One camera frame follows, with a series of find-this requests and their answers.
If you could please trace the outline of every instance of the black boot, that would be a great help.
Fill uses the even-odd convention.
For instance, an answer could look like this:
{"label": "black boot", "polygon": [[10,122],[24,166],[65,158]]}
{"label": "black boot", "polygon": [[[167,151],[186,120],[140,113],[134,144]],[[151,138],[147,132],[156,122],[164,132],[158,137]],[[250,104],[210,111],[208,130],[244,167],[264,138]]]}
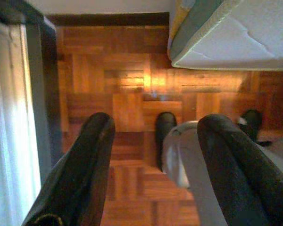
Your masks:
{"label": "black boot", "polygon": [[52,169],[22,225],[99,226],[114,134],[109,115],[92,115]]}
{"label": "black boot", "polygon": [[257,142],[258,133],[262,126],[262,114],[257,110],[248,110],[239,119],[240,129],[246,133],[252,141]]}
{"label": "black boot", "polygon": [[157,147],[157,165],[159,169],[162,171],[162,148],[163,141],[170,130],[177,126],[177,121],[175,116],[170,112],[162,112],[157,116],[155,122],[155,141]]}

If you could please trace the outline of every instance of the person's leg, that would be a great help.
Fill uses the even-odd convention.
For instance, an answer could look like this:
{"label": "person's leg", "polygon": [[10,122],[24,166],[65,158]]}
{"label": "person's leg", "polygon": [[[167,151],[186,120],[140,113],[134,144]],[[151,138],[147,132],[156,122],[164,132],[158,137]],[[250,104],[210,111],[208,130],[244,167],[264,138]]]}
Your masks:
{"label": "person's leg", "polygon": [[114,135],[114,120],[93,114],[51,170],[22,226],[99,226]]}
{"label": "person's leg", "polygon": [[177,125],[175,116],[170,112],[162,112],[157,116],[155,122],[155,141],[157,147],[157,165],[162,171],[162,150],[165,137],[170,130]]}
{"label": "person's leg", "polygon": [[190,121],[173,128],[169,126],[168,129],[165,137],[160,136],[164,138],[160,156],[163,172],[177,186],[193,193],[201,225],[226,226],[198,143],[197,122]]}
{"label": "person's leg", "polygon": [[283,225],[283,172],[223,115],[199,121],[198,137],[229,225]]}

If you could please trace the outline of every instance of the gray fabric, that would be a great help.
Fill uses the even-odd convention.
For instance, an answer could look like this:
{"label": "gray fabric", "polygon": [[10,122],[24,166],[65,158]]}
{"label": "gray fabric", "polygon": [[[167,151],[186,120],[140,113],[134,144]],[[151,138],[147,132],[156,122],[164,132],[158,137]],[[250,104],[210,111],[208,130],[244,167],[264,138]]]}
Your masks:
{"label": "gray fabric", "polygon": [[223,0],[196,0],[188,16],[185,18],[170,49],[170,58],[174,58],[181,53],[190,38],[202,27],[211,17],[215,10],[221,5]]}
{"label": "gray fabric", "polygon": [[[194,195],[201,225],[226,226],[227,223],[208,176],[198,142],[196,127],[196,122],[187,122],[172,129],[165,138],[163,153],[166,154],[172,150],[173,156],[171,154],[165,156],[163,162],[166,165],[167,161],[177,161],[173,162],[173,166],[178,166],[182,161],[190,184],[188,190]],[[167,172],[167,176],[171,180],[182,185],[181,182],[184,179],[180,178],[180,175],[182,174],[178,174],[178,168],[176,167],[170,168]]]}
{"label": "gray fabric", "polygon": [[[227,223],[237,218],[239,221],[236,222],[242,223],[252,216],[257,221],[253,221],[255,224],[252,225],[263,225],[264,220],[271,225],[283,225],[283,173],[279,168],[223,115],[213,114],[201,119],[198,136],[215,195]],[[245,194],[245,198],[237,200],[237,194]],[[245,218],[241,214],[233,216],[233,210],[241,204],[247,207],[244,209],[247,213]]]}

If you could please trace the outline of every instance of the wooden floor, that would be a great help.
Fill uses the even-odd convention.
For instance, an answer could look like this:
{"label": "wooden floor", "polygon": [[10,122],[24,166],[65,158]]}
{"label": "wooden floor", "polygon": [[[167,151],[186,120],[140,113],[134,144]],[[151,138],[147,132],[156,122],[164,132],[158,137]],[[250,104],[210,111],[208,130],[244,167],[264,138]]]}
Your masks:
{"label": "wooden floor", "polygon": [[106,112],[116,123],[103,226],[196,226],[193,196],[155,167],[154,121],[222,113],[264,114],[262,138],[283,136],[283,73],[172,68],[168,28],[60,27],[58,71],[66,152],[81,124]]}

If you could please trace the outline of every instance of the mattress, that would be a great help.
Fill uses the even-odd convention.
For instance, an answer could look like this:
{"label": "mattress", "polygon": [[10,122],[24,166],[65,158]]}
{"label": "mattress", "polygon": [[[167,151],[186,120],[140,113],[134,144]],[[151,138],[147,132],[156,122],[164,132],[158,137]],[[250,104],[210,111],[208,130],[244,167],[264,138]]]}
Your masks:
{"label": "mattress", "polygon": [[[186,10],[183,7],[176,6],[176,17],[173,19],[170,29],[170,41],[172,41],[169,51],[169,57],[173,60],[184,49],[190,38],[198,31],[201,26],[212,16],[215,10],[221,5],[223,0],[195,0],[189,12],[185,15]],[[179,28],[177,24],[182,18],[183,22]],[[176,35],[172,39],[172,33],[177,29]]]}
{"label": "mattress", "polygon": [[189,11],[194,6],[196,0],[173,0],[170,10],[170,32],[168,42],[168,54],[175,35],[181,24],[187,17]]}
{"label": "mattress", "polygon": [[169,57],[191,69],[283,70],[283,0],[196,0]]}

